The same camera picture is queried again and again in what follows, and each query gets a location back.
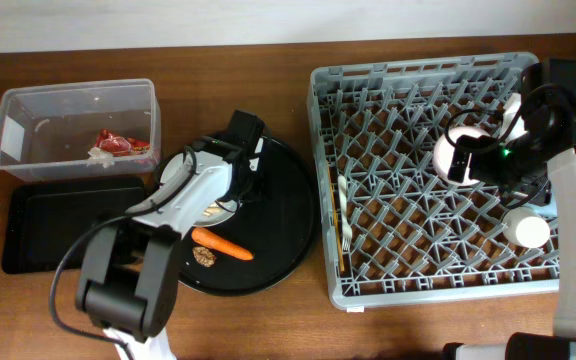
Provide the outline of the pink bowl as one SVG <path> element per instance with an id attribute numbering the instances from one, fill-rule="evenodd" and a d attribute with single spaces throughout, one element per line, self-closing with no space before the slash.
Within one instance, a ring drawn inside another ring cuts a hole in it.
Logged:
<path id="1" fill-rule="evenodd" d="M 464 136 L 471 136 L 474 138 L 479 138 L 486 135 L 486 132 L 482 129 L 471 127 L 471 126 L 458 126 L 451 128 L 448 132 L 449 137 L 454 141 Z M 445 135 L 442 135 L 434 145 L 433 148 L 433 168 L 437 175 L 450 185 L 456 186 L 474 186 L 479 183 L 479 180 L 472 179 L 470 177 L 470 168 L 466 169 L 464 179 L 462 181 L 452 181 L 448 178 L 448 172 L 452 163 L 452 158 L 455 148 L 450 145 L 446 139 Z"/>

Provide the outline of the peanut shells and rice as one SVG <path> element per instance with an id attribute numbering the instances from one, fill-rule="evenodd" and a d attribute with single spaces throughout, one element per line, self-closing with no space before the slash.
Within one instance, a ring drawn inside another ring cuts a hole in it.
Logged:
<path id="1" fill-rule="evenodd" d="M 221 214 L 222 212 L 223 209 L 218 204 L 212 203 L 203 211 L 203 216 L 209 218 Z"/>

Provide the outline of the cream cup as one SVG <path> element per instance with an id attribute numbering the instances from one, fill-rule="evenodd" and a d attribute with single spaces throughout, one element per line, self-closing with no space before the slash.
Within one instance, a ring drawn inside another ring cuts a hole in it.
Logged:
<path id="1" fill-rule="evenodd" d="M 550 237 L 547 221 L 528 207 L 509 210 L 502 218 L 502 222 L 506 226 L 503 230 L 504 237 L 517 246 L 539 248 Z"/>

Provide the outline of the grey plate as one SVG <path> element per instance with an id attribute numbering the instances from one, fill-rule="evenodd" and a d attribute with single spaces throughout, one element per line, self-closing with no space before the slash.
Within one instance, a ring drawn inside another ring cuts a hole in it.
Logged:
<path id="1" fill-rule="evenodd" d="M 159 186 L 163 186 L 167 181 L 169 181 L 173 177 L 177 168 L 181 167 L 183 164 L 184 164 L 183 153 L 177 153 L 174 156 L 167 158 L 166 161 L 161 166 L 161 169 L 158 174 L 157 182 Z M 229 201 L 218 200 L 213 203 L 218 204 L 223 209 L 223 212 L 221 214 L 209 218 L 204 217 L 202 213 L 200 218 L 195 222 L 195 227 L 212 227 L 217 224 L 223 223 L 228 219 L 230 219 L 241 205 L 241 203 L 237 200 L 229 200 Z"/>

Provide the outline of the orange carrot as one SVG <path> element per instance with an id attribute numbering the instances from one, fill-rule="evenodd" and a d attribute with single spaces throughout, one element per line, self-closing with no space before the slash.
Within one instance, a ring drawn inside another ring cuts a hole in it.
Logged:
<path id="1" fill-rule="evenodd" d="M 191 237 L 195 243 L 203 247 L 216 250 L 236 259 L 243 261 L 251 261 L 254 259 L 254 255 L 249 250 L 220 237 L 207 228 L 195 228 L 191 232 Z"/>

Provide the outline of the walnut piece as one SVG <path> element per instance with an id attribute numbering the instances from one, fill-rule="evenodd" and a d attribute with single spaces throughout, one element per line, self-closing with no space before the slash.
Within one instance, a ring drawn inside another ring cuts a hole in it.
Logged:
<path id="1" fill-rule="evenodd" d="M 203 267 L 210 268 L 216 263 L 217 257 L 206 247 L 194 247 L 192 254 L 196 262 Z"/>

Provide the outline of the white plastic fork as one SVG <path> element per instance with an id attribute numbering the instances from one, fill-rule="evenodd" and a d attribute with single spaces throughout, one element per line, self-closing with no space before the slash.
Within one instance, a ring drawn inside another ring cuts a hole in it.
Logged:
<path id="1" fill-rule="evenodd" d="M 337 177 L 338 196 L 340 201 L 340 218 L 342 231 L 342 250 L 348 252 L 353 237 L 352 228 L 348 222 L 348 183 L 343 175 Z"/>

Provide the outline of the wooden chopstick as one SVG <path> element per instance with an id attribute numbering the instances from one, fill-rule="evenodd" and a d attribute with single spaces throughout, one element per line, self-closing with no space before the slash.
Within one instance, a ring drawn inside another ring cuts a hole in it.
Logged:
<path id="1" fill-rule="evenodd" d="M 344 264 L 344 260 L 343 260 L 342 238 L 341 238 L 341 232 L 340 232 L 340 227 L 339 227 L 338 215 L 337 215 L 337 212 L 335 211 L 336 210 L 335 193 L 334 193 L 334 189 L 333 189 L 330 164 L 328 162 L 326 162 L 326 169 L 327 169 L 328 181 L 329 181 L 329 191 L 330 191 L 330 197 L 331 197 L 333 225 L 335 228 L 335 238 L 336 238 L 335 241 L 336 241 L 337 255 L 338 255 L 338 261 L 339 261 L 339 272 L 340 272 L 340 274 L 343 274 L 345 272 L 345 264 Z"/>

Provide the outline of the grey dishwasher rack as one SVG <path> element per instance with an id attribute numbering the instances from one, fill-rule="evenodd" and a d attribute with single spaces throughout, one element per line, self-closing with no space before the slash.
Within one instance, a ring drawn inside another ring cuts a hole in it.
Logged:
<path id="1" fill-rule="evenodd" d="M 507 242 L 493 186 L 450 185 L 434 171 L 445 123 L 496 134 L 528 52 L 321 67 L 307 99 L 328 292 L 344 311 L 557 290 L 557 241 Z M 350 250 L 340 274 L 326 162 L 348 183 Z"/>

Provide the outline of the red snack wrapper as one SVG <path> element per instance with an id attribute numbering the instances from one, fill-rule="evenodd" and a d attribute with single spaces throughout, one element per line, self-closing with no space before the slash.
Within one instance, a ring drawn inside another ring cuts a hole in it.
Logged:
<path id="1" fill-rule="evenodd" d="M 142 155 L 151 149 L 149 142 L 120 136 L 107 129 L 99 132 L 95 146 L 115 157 Z"/>

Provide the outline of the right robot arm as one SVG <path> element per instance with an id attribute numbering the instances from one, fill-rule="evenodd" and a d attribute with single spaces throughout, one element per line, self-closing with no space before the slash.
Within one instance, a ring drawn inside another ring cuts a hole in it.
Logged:
<path id="1" fill-rule="evenodd" d="M 446 180 L 476 180 L 512 191 L 536 179 L 548 181 L 559 231 L 558 303 L 550 335 L 516 332 L 501 345 L 448 343 L 445 359 L 576 359 L 576 61 L 547 59 L 524 69 L 521 103 L 511 127 L 498 137 L 462 135 L 453 148 Z"/>

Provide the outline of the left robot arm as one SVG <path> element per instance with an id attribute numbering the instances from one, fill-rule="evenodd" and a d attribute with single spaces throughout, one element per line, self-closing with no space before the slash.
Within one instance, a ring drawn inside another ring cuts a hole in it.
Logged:
<path id="1" fill-rule="evenodd" d="M 170 359 L 165 325 L 177 298 L 185 234 L 213 203 L 239 201 L 256 185 L 265 124 L 237 110 L 228 127 L 168 163 L 163 184 L 126 213 L 83 235 L 76 307 L 123 359 Z"/>

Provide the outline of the round black tray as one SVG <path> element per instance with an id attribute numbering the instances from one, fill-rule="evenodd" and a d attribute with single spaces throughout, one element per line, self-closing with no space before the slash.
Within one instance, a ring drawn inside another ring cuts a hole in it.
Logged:
<path id="1" fill-rule="evenodd" d="M 180 283 L 211 295 L 248 295 L 281 282 L 308 255 L 320 230 L 314 176 L 299 154 L 277 138 L 264 146 L 260 169 L 261 198 L 209 228 L 254 258 L 244 261 L 217 251 L 215 264 L 202 266 L 192 254 L 197 243 L 186 235 Z"/>

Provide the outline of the clear plastic bin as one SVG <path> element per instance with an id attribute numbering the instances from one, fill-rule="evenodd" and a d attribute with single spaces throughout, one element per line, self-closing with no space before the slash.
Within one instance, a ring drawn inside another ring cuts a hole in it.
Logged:
<path id="1" fill-rule="evenodd" d="M 149 142 L 142 155 L 88 162 L 102 129 Z M 26 182 L 148 173 L 161 160 L 161 113 L 151 80 L 14 88 L 0 103 L 0 170 Z"/>

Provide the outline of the black rectangular bin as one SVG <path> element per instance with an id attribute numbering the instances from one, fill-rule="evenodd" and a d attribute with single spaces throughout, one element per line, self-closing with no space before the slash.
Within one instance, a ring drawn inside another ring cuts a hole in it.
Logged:
<path id="1" fill-rule="evenodd" d="M 1 259 L 3 272 L 54 271 L 80 235 L 145 197 L 145 185 L 138 177 L 47 182 L 15 189 Z"/>

